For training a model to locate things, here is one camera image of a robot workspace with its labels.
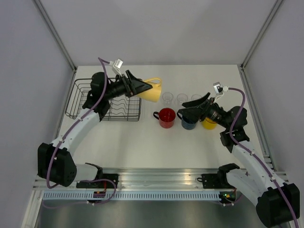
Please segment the blue mug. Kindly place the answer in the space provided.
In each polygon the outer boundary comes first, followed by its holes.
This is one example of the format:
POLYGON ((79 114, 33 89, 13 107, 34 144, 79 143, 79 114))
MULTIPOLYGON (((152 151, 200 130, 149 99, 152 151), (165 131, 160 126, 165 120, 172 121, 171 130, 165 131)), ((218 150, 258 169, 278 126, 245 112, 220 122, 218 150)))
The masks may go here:
POLYGON ((186 130, 193 130, 197 122, 191 121, 188 118, 184 117, 180 112, 177 112, 178 118, 181 120, 181 125, 186 130))

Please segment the aluminium frame post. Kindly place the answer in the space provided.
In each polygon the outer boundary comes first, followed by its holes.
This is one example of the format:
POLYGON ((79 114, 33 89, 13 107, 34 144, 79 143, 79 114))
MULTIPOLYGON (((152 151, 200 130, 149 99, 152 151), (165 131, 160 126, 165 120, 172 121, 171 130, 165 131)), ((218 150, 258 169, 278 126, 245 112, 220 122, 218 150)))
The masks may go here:
POLYGON ((274 2, 270 12, 268 13, 265 21, 263 22, 262 27, 260 28, 257 36, 255 37, 249 51, 247 52, 247 54, 246 54, 244 60, 242 61, 242 63, 239 65, 239 67, 242 71, 248 65, 249 61, 252 58, 252 55, 254 54, 256 48, 258 47, 259 43, 263 39, 263 36, 266 34, 268 28, 270 27, 272 21, 275 19, 278 11, 280 10, 280 8, 282 7, 284 2, 285 2, 284 0, 276 0, 274 2))
POLYGON ((72 60, 66 46, 64 45, 57 29, 55 28, 47 10, 45 9, 42 1, 40 0, 32 0, 33 4, 37 8, 39 14, 41 15, 46 27, 48 28, 50 34, 52 35, 54 41, 56 42, 57 46, 59 47, 61 53, 63 54, 66 62, 68 63, 69 67, 75 73, 77 70, 77 66, 75 65, 74 61, 72 60))

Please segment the left aluminium frame post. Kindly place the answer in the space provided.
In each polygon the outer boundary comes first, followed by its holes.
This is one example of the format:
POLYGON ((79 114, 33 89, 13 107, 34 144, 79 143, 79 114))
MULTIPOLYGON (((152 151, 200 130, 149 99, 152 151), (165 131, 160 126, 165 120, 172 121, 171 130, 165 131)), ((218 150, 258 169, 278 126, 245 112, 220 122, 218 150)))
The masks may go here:
POLYGON ((52 35, 54 41, 56 42, 57 46, 59 47, 61 53, 63 54, 66 62, 68 63, 69 67, 75 73, 77 70, 77 66, 75 65, 74 61, 72 60, 66 46, 64 45, 57 29, 55 28, 47 10, 45 9, 42 1, 40 0, 32 0, 33 4, 37 8, 39 14, 41 15, 46 27, 48 28, 50 34, 52 35))

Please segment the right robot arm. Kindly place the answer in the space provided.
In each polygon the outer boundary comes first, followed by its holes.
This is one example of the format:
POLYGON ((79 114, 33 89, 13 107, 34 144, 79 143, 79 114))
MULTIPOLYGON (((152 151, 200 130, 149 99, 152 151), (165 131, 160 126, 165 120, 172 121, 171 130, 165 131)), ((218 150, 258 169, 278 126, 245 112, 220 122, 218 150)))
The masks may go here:
POLYGON ((178 114, 191 122, 208 118, 225 128, 220 133, 221 143, 246 171, 241 171, 234 163, 219 167, 219 186, 232 186, 240 191, 255 206, 260 221, 267 228, 290 221, 295 227, 299 226, 300 191, 295 184, 279 177, 256 153, 244 130, 247 110, 242 104, 225 111, 216 103, 216 98, 207 93, 200 99, 183 103, 178 114))

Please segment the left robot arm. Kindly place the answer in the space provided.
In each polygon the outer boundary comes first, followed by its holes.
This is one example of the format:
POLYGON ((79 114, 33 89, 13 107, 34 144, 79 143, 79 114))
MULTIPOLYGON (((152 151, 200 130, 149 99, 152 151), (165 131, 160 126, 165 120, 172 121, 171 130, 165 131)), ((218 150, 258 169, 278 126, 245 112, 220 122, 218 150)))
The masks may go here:
POLYGON ((63 135, 38 147, 38 176, 47 187, 68 187, 75 181, 87 181, 93 188, 104 182, 102 168, 92 163, 75 164, 73 154, 87 134, 105 117, 110 100, 122 95, 132 97, 153 88, 148 81, 136 78, 129 70, 115 81, 106 72, 97 72, 91 79, 91 89, 79 115, 63 135))

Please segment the aluminium front rail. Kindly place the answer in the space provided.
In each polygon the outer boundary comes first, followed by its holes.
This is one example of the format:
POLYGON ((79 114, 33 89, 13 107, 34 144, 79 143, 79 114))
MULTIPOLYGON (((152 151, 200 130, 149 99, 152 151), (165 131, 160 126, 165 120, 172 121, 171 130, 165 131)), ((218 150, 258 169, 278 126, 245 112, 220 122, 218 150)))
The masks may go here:
POLYGON ((217 173, 218 169, 115 169, 104 173, 117 173, 118 189, 125 191, 197 191, 203 190, 197 178, 204 173, 217 173))

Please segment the pale yellow mug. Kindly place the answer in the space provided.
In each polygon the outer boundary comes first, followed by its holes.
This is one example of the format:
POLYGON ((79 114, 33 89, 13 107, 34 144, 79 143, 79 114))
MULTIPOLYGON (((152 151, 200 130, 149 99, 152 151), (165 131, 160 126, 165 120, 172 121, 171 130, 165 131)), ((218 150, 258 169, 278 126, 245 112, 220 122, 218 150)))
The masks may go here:
POLYGON ((158 102, 162 93, 162 80, 158 77, 154 77, 146 79, 144 82, 151 85, 152 88, 145 92, 139 93, 137 97, 154 103, 158 102))

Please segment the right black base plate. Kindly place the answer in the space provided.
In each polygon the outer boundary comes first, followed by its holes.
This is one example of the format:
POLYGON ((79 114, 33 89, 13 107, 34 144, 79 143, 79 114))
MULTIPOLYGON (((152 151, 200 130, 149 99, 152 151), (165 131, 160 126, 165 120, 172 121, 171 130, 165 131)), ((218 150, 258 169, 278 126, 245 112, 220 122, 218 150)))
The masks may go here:
POLYGON ((228 189, 225 183, 216 173, 204 173, 201 175, 201 183, 204 189, 228 189))

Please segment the right aluminium frame post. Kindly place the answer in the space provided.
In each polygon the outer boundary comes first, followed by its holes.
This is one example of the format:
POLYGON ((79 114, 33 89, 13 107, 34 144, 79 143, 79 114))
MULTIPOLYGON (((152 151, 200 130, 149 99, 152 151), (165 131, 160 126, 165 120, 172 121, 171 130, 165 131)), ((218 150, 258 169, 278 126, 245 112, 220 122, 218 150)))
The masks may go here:
POLYGON ((270 12, 268 13, 265 21, 263 22, 262 27, 260 28, 257 36, 255 37, 249 51, 247 52, 247 54, 246 54, 244 60, 242 61, 242 63, 239 65, 239 67, 242 71, 248 65, 249 61, 252 58, 252 55, 254 54, 256 48, 258 47, 259 43, 263 39, 263 36, 266 34, 268 28, 270 27, 272 21, 275 19, 278 11, 280 10, 280 8, 282 7, 284 2, 285 2, 284 0, 276 0, 274 2, 270 12))

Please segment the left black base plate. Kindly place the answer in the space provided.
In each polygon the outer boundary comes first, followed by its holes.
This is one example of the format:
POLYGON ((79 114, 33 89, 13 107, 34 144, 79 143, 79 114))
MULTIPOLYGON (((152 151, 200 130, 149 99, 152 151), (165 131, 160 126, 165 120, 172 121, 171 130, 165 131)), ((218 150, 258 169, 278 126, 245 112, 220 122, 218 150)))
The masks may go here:
POLYGON ((104 173, 102 176, 102 179, 107 179, 113 182, 108 181, 97 181, 97 182, 85 182, 80 181, 76 184, 77 189, 114 189, 114 187, 117 187, 119 182, 119 174, 117 173, 104 173))

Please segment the red mug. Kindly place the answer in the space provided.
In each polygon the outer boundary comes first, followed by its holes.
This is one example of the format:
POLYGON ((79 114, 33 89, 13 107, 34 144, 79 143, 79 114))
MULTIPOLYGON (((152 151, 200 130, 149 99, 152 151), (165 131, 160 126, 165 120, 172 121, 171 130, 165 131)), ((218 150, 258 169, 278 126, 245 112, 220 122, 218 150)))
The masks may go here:
POLYGON ((155 111, 153 116, 159 121, 160 126, 165 129, 173 127, 176 119, 176 113, 171 108, 163 108, 159 112, 155 111))

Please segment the clear glass cup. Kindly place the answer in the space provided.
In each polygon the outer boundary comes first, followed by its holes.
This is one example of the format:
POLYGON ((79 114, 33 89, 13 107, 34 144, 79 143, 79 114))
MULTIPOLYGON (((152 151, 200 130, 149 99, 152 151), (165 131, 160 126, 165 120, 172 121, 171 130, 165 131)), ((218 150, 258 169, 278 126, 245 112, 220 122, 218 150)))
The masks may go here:
POLYGON ((185 102, 188 102, 188 96, 186 94, 178 94, 177 95, 177 104, 182 105, 185 102))
POLYGON ((192 95, 192 97, 191 97, 191 101, 195 101, 195 100, 198 100, 198 99, 200 99, 200 98, 202 98, 201 95, 199 95, 199 94, 194 94, 194 95, 192 95))
POLYGON ((173 98, 174 98, 174 96, 172 93, 170 93, 170 92, 163 93, 163 95, 162 95, 163 105, 165 107, 170 107, 172 105, 173 98))

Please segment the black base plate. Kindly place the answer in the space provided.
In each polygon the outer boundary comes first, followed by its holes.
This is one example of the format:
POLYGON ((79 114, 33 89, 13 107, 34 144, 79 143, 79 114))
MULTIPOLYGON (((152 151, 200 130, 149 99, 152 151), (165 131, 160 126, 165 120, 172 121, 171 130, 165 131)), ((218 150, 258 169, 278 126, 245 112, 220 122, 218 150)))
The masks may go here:
POLYGON ((225 183, 216 173, 204 173, 201 175, 201 183, 204 189, 228 189, 225 183))
POLYGON ((114 187, 117 187, 119 182, 119 174, 117 173, 104 173, 102 176, 102 179, 107 179, 113 182, 108 181, 97 181, 97 182, 85 182, 80 181, 76 184, 77 189, 114 189, 114 187))

